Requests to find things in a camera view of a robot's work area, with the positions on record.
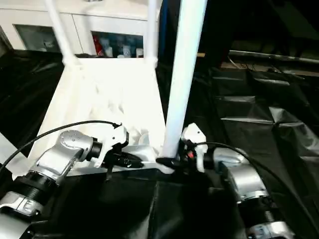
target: black plastic sheet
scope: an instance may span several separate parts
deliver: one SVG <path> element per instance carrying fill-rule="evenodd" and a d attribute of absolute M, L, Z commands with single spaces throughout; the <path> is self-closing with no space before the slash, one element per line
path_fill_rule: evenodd
<path fill-rule="evenodd" d="M 0 58 L 0 132 L 16 147 L 36 137 L 63 69 L 61 54 L 13 51 Z"/>
<path fill-rule="evenodd" d="M 35 52 L 0 58 L 0 131 L 15 146 L 37 133 L 63 71 L 61 59 Z M 171 68 L 159 63 L 157 74 L 166 114 Z M 269 167 L 319 224 L 318 91 L 311 77 L 195 73 L 185 126 L 195 122 L 208 140 L 242 148 Z M 260 171 L 296 234 L 318 238 L 299 205 Z M 70 177 L 34 225 L 35 238 L 243 238 L 236 204 L 217 178 L 155 170 L 116 173 L 109 182 L 103 174 Z"/>
<path fill-rule="evenodd" d="M 164 106 L 170 75 L 169 68 L 159 65 Z M 302 200 L 319 225 L 318 91 L 315 77 L 251 71 L 194 73 L 184 126 L 195 122 L 207 140 L 241 148 L 267 166 Z M 282 185 L 259 171 L 296 234 L 318 238 Z"/>

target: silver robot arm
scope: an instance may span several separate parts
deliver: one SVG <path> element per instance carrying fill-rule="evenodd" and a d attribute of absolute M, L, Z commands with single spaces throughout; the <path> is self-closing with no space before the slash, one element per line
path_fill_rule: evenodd
<path fill-rule="evenodd" d="M 127 133 L 112 137 L 110 145 L 125 144 Z M 0 200 L 0 239 L 31 238 L 28 230 L 33 216 L 43 207 L 61 185 L 76 161 L 98 158 L 102 143 L 76 130 L 64 131 L 56 144 L 45 151 L 26 175 L 17 177 L 11 189 Z"/>
<path fill-rule="evenodd" d="M 207 146 L 198 145 L 194 148 L 194 154 L 190 154 L 187 143 L 206 141 L 205 135 L 195 124 L 190 124 L 183 131 L 181 139 L 185 143 L 187 157 L 196 155 L 196 168 L 203 172 Z M 234 195 L 249 239 L 294 238 L 294 233 L 284 221 L 261 177 L 243 155 L 229 148 L 215 148 L 209 158 L 212 159 L 214 170 L 222 176 Z"/>

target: glass cabinet door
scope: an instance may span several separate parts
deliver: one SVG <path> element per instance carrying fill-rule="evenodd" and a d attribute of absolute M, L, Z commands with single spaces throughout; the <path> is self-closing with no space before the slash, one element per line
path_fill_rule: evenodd
<path fill-rule="evenodd" d="M 92 31 L 96 54 L 107 58 L 143 57 L 143 36 Z"/>
<path fill-rule="evenodd" d="M 20 24 L 14 26 L 27 50 L 61 52 L 52 27 Z"/>

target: white pole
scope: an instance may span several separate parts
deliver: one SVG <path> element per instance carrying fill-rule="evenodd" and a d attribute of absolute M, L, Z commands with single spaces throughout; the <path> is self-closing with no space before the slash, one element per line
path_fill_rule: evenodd
<path fill-rule="evenodd" d="M 154 68 L 158 61 L 156 49 L 157 30 L 157 0 L 149 0 L 145 58 L 154 64 Z"/>
<path fill-rule="evenodd" d="M 63 64 L 78 64 L 78 59 L 72 53 L 70 43 L 63 29 L 63 24 L 60 19 L 59 12 L 55 5 L 55 0 L 45 0 L 46 8 L 49 12 L 50 18 L 53 22 L 53 30 L 55 37 L 59 43 L 62 55 L 63 55 Z"/>
<path fill-rule="evenodd" d="M 183 129 L 207 0 L 182 0 L 162 157 L 175 157 Z"/>

